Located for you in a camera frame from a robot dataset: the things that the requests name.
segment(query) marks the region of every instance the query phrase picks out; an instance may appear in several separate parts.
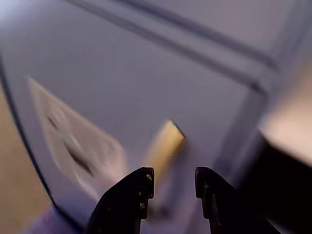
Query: floor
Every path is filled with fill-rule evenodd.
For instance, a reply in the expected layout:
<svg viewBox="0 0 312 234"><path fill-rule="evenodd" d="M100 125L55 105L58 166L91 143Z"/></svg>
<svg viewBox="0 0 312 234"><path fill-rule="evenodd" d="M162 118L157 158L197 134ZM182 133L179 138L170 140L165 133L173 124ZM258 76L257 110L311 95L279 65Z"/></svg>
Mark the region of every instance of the floor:
<svg viewBox="0 0 312 234"><path fill-rule="evenodd" d="M23 230L49 203L0 87L0 233Z"/></svg>

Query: wooden floor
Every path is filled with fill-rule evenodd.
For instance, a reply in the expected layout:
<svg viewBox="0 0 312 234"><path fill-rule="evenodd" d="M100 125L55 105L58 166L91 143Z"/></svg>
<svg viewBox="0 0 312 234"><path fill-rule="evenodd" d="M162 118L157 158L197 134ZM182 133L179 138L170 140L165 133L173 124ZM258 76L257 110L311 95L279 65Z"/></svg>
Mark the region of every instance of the wooden floor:
<svg viewBox="0 0 312 234"><path fill-rule="evenodd" d="M18 233L48 206L0 87L0 233Z"/></svg>

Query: black object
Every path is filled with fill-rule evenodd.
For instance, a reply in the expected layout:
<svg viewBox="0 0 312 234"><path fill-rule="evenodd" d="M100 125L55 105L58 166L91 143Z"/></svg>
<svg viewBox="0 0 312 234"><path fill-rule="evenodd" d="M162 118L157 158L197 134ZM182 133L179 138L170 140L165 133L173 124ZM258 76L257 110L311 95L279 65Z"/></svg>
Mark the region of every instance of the black object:
<svg viewBox="0 0 312 234"><path fill-rule="evenodd" d="M85 234L138 234L154 197L154 170L140 168L110 188L93 211Z"/></svg>
<svg viewBox="0 0 312 234"><path fill-rule="evenodd" d="M196 197L202 199L211 234L279 233L266 219L253 214L238 192L213 170L196 168L195 189Z"/></svg>
<svg viewBox="0 0 312 234"><path fill-rule="evenodd" d="M238 191L250 209L294 233L312 233L312 168L263 138Z"/></svg>

